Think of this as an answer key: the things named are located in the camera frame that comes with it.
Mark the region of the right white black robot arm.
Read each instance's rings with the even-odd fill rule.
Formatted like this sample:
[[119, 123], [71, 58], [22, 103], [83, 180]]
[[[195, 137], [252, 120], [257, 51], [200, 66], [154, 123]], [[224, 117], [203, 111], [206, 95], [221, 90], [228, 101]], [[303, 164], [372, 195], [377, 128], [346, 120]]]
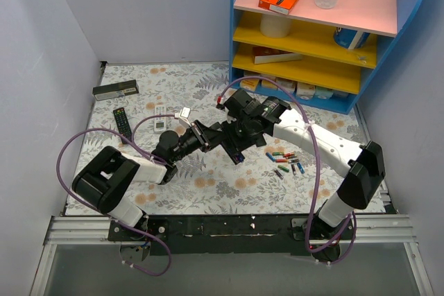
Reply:
[[239, 89], [223, 103], [232, 140], [237, 145], [264, 134], [292, 143], [330, 166], [343, 181], [326, 200], [310, 223], [313, 235], [331, 238], [354, 210], [364, 210], [385, 177], [382, 147], [374, 141], [366, 145], [344, 139], [319, 125], [304, 121], [302, 114], [279, 98], [264, 102]]

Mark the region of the slim black remote control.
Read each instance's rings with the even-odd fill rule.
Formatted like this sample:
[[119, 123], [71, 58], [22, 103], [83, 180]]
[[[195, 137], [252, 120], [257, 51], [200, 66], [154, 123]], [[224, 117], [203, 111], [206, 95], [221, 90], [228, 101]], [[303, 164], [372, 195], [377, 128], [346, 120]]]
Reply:
[[228, 139], [227, 134], [225, 132], [225, 127], [226, 126], [222, 125], [221, 127], [222, 127], [222, 129], [223, 129], [223, 131], [225, 133], [225, 139], [224, 139], [224, 141], [220, 145], [222, 146], [224, 151], [227, 153], [228, 157], [233, 161], [233, 163], [235, 165], [240, 164], [240, 163], [237, 163], [237, 161], [235, 159], [235, 155], [238, 154], [238, 153], [242, 154], [242, 152], [240, 151], [238, 146], [233, 146], [232, 143], [230, 142], [230, 140]]

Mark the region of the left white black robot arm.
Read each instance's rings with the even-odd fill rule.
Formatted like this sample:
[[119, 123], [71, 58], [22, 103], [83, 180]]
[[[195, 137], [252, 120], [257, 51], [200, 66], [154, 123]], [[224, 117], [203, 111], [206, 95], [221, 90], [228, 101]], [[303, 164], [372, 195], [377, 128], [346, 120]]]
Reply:
[[173, 130], [160, 135], [154, 159], [125, 155], [112, 146], [105, 147], [74, 179], [72, 189], [103, 215], [124, 223], [123, 231], [132, 240], [143, 239], [148, 225], [143, 211], [126, 197], [131, 182], [166, 184], [177, 173], [176, 162], [196, 150], [207, 152], [226, 139], [221, 126], [208, 128], [195, 121], [180, 136]]

